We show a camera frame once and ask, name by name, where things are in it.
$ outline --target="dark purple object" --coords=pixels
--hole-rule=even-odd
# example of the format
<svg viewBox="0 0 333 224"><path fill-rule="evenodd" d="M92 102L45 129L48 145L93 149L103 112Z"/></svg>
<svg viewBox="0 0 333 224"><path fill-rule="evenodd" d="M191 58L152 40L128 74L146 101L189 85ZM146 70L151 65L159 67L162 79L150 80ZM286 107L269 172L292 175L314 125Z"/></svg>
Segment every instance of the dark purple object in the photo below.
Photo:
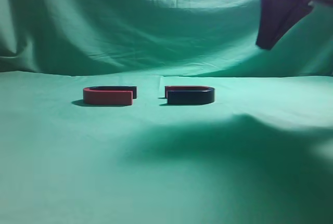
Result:
<svg viewBox="0 0 333 224"><path fill-rule="evenodd" d="M297 22L313 10L312 0L261 0L261 20L257 45L271 50ZM333 6L333 0L316 0Z"/></svg>

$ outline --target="green backdrop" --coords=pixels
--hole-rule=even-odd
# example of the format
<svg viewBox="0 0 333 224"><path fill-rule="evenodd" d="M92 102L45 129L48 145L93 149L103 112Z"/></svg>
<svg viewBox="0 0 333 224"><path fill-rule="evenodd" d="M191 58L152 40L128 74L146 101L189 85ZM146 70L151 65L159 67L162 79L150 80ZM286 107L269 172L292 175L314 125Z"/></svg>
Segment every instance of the green backdrop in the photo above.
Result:
<svg viewBox="0 0 333 224"><path fill-rule="evenodd" d="M331 75L333 9L267 52L259 0L0 0L1 70L63 75Z"/></svg>

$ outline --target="magnet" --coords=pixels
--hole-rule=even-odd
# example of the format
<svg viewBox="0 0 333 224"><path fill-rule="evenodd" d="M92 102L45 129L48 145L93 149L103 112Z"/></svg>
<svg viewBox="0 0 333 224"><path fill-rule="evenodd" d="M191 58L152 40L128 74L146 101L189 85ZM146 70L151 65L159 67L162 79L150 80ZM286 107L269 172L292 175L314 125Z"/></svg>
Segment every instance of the magnet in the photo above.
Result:
<svg viewBox="0 0 333 224"><path fill-rule="evenodd" d="M83 89L83 101L93 105L131 106L136 86L93 86Z"/></svg>
<svg viewBox="0 0 333 224"><path fill-rule="evenodd" d="M166 86L167 104L208 104L215 101L215 88L209 86Z"/></svg>

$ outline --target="green cloth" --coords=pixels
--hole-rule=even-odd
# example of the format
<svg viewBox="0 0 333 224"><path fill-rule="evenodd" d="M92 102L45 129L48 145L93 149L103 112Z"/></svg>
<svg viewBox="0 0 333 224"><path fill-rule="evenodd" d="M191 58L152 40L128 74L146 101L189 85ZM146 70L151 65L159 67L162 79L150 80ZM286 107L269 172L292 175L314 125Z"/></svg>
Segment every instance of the green cloth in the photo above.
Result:
<svg viewBox="0 0 333 224"><path fill-rule="evenodd" d="M82 89L137 85L129 107ZM164 85L216 102L166 106ZM333 223L333 77L0 73L1 224Z"/></svg>
<svg viewBox="0 0 333 224"><path fill-rule="evenodd" d="M0 67L63 75L332 75L332 8L315 5L272 51L255 45L259 20L260 0L0 0Z"/></svg>

